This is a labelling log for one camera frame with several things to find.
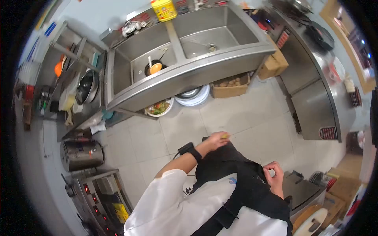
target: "stainless steel sink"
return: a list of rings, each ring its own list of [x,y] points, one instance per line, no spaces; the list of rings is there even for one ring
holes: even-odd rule
[[[108,110],[129,111],[256,70],[275,51],[257,24],[231,1],[191,9],[114,45],[107,58],[105,104]],[[161,61],[167,68],[146,76],[148,56],[159,59],[164,49]]]
[[[259,41],[227,6],[183,14],[173,19],[172,23],[189,59]]]

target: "tile floor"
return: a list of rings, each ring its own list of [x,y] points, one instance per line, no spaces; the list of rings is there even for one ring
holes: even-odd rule
[[[345,154],[336,141],[303,140],[295,131],[280,80],[254,80],[247,93],[226,99],[209,97],[205,104],[175,104],[159,120],[131,117],[94,137],[104,146],[105,167],[118,168],[135,206],[155,174],[188,142],[194,145],[212,132],[227,131],[246,158],[268,164],[278,161],[284,171],[308,178],[327,171]]]

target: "white chef jacket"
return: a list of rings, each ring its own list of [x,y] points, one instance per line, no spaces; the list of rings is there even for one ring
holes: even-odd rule
[[[169,170],[154,179],[124,225],[124,234],[132,236],[190,236],[212,217],[235,189],[237,174],[209,181],[185,196],[187,178],[183,170]],[[242,207],[230,228],[217,236],[286,236],[287,223]]]

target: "faucet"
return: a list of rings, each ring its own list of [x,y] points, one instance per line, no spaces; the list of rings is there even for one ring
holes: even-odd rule
[[[193,0],[193,4],[194,4],[194,10],[199,10],[200,9],[200,6],[203,5],[203,0]]]

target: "black wristband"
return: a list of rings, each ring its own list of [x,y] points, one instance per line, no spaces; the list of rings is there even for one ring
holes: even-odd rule
[[[191,148],[191,149],[189,149],[188,152],[194,156],[197,163],[199,163],[202,160],[202,155],[196,149]]]

